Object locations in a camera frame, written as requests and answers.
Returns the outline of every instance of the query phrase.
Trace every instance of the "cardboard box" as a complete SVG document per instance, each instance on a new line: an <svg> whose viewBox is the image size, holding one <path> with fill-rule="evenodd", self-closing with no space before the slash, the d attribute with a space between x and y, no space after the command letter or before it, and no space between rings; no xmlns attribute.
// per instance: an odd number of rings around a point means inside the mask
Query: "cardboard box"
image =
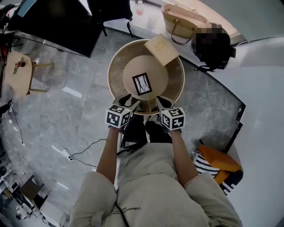
<svg viewBox="0 0 284 227"><path fill-rule="evenodd" d="M167 38L163 36L163 34L159 34L146 42L145 47L162 66L165 66L167 63L179 56L178 51L167 40Z"/></svg>

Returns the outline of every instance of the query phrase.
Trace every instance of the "orange cushion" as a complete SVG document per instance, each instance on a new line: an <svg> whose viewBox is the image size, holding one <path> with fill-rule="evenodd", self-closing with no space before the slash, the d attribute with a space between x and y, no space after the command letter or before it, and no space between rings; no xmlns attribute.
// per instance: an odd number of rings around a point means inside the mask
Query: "orange cushion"
<svg viewBox="0 0 284 227"><path fill-rule="evenodd" d="M217 184L221 184L228 176L228 172L225 170L220 170L219 173L214 177L214 180L217 182Z"/></svg>
<svg viewBox="0 0 284 227"><path fill-rule="evenodd" d="M205 145L200 145L198 149L212 167L230 172L235 172L241 169L241 166L228 154Z"/></svg>

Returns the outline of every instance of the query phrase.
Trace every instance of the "beige t-shirt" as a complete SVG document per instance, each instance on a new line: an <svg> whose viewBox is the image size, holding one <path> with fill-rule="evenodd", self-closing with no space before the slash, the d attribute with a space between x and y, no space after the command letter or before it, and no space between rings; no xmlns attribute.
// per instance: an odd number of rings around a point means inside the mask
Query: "beige t-shirt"
<svg viewBox="0 0 284 227"><path fill-rule="evenodd" d="M130 227L242 226L232 204L209 173L183 188L174 169L172 144L146 144L123 153L118 172L118 199L102 174L85 175L71 215L71 227L124 227L117 204Z"/></svg>

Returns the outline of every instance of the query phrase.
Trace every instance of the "small bottle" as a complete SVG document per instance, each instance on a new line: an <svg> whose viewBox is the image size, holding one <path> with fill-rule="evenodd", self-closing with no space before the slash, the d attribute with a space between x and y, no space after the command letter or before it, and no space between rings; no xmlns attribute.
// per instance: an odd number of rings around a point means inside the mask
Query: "small bottle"
<svg viewBox="0 0 284 227"><path fill-rule="evenodd" d="M139 0L138 3L136 4L136 14L142 16L143 13L144 13L144 5L143 2Z"/></svg>

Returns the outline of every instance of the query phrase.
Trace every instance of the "tan handbag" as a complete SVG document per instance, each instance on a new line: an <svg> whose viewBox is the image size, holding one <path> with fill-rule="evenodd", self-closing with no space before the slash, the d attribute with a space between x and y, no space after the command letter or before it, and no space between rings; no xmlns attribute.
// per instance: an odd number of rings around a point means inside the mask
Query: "tan handbag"
<svg viewBox="0 0 284 227"><path fill-rule="evenodd" d="M180 45L188 43L193 38L197 28L206 27L206 24L209 23L204 16L177 5L163 5L162 13L166 30L171 34L172 40ZM188 40L185 43L180 43L173 38L173 35Z"/></svg>

